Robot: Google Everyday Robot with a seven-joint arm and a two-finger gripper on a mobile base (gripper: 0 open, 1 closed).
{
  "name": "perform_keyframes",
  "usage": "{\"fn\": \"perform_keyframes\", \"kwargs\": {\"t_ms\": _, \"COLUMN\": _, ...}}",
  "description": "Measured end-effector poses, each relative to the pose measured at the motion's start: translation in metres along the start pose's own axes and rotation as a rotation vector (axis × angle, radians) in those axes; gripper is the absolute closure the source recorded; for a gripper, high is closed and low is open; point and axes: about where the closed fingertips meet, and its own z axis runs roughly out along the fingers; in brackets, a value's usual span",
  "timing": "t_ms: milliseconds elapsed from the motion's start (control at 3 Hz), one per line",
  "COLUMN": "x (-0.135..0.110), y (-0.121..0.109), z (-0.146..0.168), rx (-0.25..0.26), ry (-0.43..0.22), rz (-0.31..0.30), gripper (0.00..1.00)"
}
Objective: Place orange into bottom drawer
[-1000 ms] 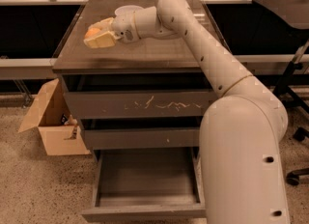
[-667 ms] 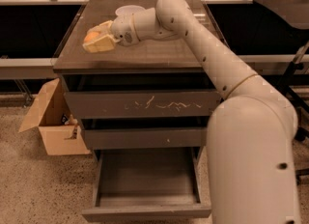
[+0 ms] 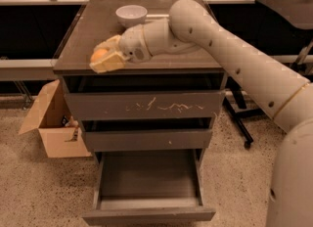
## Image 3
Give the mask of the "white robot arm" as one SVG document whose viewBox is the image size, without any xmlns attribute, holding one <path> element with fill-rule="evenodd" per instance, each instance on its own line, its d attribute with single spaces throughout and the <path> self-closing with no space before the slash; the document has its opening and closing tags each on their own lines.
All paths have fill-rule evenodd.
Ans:
<svg viewBox="0 0 313 227">
<path fill-rule="evenodd" d="M 128 28 L 98 44 L 96 73 L 201 47 L 286 133 L 275 158 L 266 227 L 313 227 L 313 83 L 229 32 L 194 0 L 167 18 Z"/>
</svg>

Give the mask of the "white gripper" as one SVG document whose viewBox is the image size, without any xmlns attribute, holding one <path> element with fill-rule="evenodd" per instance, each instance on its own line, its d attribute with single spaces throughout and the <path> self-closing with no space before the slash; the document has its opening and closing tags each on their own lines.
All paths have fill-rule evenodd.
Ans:
<svg viewBox="0 0 313 227">
<path fill-rule="evenodd" d="M 133 63 L 147 62 L 152 58 L 145 41 L 142 24 L 127 28 L 121 36 L 115 35 L 101 42 L 94 48 L 94 51 L 98 50 L 106 50 L 107 54 L 95 63 L 90 62 L 90 68 L 96 73 L 124 68 L 128 58 Z M 116 52 L 119 50 L 128 58 Z"/>
</svg>

